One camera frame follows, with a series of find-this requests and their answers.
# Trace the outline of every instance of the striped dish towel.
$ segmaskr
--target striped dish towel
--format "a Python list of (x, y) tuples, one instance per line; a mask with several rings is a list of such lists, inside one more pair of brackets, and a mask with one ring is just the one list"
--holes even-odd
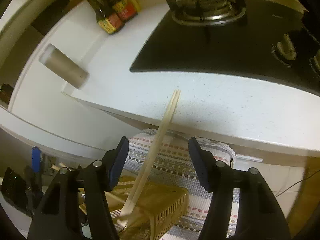
[[(156, 129), (145, 129), (129, 140), (129, 153), (124, 169), (138, 174), (148, 154)], [(188, 210), (165, 234), (163, 240), (197, 240), (209, 210), (212, 193), (201, 187), (188, 152), (191, 136), (167, 131), (148, 180), (165, 185), (184, 187), (189, 191)], [(231, 165), (235, 152), (225, 143), (196, 137), (203, 150), (210, 151), (216, 160)], [(232, 211), (227, 237), (233, 236), (239, 207), (239, 190), (233, 194)]]

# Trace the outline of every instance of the yellow basket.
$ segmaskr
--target yellow basket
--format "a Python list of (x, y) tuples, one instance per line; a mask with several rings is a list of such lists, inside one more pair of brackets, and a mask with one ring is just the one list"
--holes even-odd
[[(134, 181), (133, 177), (123, 176), (113, 191), (105, 192), (114, 223), (116, 223)], [(147, 182), (129, 218), (130, 226), (126, 230), (150, 223), (150, 240), (158, 240), (186, 213), (188, 198), (188, 190), (185, 188)], [(85, 203), (81, 204), (80, 208), (86, 213)]]

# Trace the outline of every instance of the soy sauce bottle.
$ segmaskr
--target soy sauce bottle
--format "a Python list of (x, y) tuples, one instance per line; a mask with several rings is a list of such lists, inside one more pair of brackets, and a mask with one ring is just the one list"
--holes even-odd
[(103, 0), (111, 6), (122, 21), (128, 21), (137, 14), (134, 5), (128, 0)]
[(87, 0), (94, 9), (97, 17), (97, 23), (108, 34), (119, 31), (124, 23), (120, 20), (116, 12), (108, 5), (102, 5), (97, 0)]

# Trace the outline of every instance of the gas stove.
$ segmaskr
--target gas stove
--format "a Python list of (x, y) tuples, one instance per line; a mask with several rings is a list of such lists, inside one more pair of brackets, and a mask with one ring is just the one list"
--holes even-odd
[(320, 44), (313, 31), (318, 27), (310, 24), (314, 21), (308, 20), (308, 13), (269, 0), (167, 3), (170, 10), (137, 55), (131, 72), (236, 75), (320, 96)]
[(245, 0), (166, 0), (181, 25), (225, 25), (244, 17)]

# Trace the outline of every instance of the wooden chopstick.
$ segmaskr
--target wooden chopstick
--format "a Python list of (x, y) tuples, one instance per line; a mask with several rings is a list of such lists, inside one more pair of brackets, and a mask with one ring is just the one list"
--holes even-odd
[(59, 170), (60, 170), (59, 167), (57, 167), (56, 165), (53, 165), (53, 164), (51, 165), (51, 168), (54, 169), (54, 170), (56, 170), (56, 171), (59, 171)]
[[(150, 150), (148, 152), (148, 155), (141, 167), (141, 170), (139, 171), (139, 174), (135, 180), (135, 183), (133, 184), (133, 187), (130, 191), (130, 194), (127, 198), (127, 200), (124, 203), (124, 206), (122, 208), (122, 211), (120, 213), (120, 217), (126, 217), (130, 215), (138, 201), (138, 198), (143, 190), (143, 187), (147, 181), (147, 178), (150, 174), (151, 168), (153, 166), (153, 163), (156, 159), (157, 153), (159, 151), (160, 145), (163, 141), (164, 135), (167, 132), (167, 129), (169, 127), (169, 124), (171, 122), (171, 119), (173, 117), (175, 108), (177, 106), (178, 100), (180, 96), (180, 90), (175, 90), (171, 100), (167, 106), (167, 109), (164, 113), (164, 116), (162, 118), (162, 121), (159, 125), (158, 131), (155, 135), (155, 138), (151, 144)], [(128, 223), (128, 220), (121, 220), (118, 219), (117, 223), (121, 225), (122, 227), (125, 227)]]

